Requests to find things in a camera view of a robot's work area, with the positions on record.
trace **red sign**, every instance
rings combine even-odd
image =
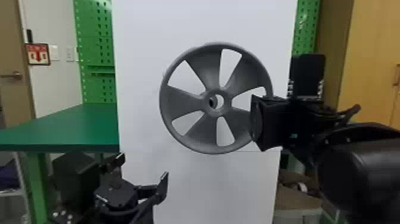
[[[47,43],[25,43],[28,64],[49,66],[49,45]]]

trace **center hole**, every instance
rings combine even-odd
[[[224,98],[221,95],[214,95],[210,97],[210,107],[219,109],[224,105]]]

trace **white wall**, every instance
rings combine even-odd
[[[286,95],[297,0],[113,1],[123,176],[156,183],[170,172],[168,196],[155,209],[163,224],[268,224],[276,192],[279,150],[255,144],[203,155],[179,144],[161,119],[158,93],[167,67],[207,42],[231,42],[266,66],[274,93]],[[182,85],[190,85],[180,79]]]
[[[78,62],[66,61],[67,47],[77,46],[73,1],[19,1],[23,28],[32,30],[33,41],[57,45],[60,52],[50,66],[29,68],[36,117],[81,104]]]

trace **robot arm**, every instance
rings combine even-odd
[[[283,146],[314,167],[321,192],[351,223],[399,223],[400,131],[349,125],[360,108],[338,113],[318,101],[253,96],[250,133],[261,151]]]

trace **door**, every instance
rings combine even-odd
[[[355,0],[338,109],[362,109],[356,122],[390,125],[399,86],[400,1]]]
[[[34,118],[18,0],[0,7],[0,103],[5,127]]]

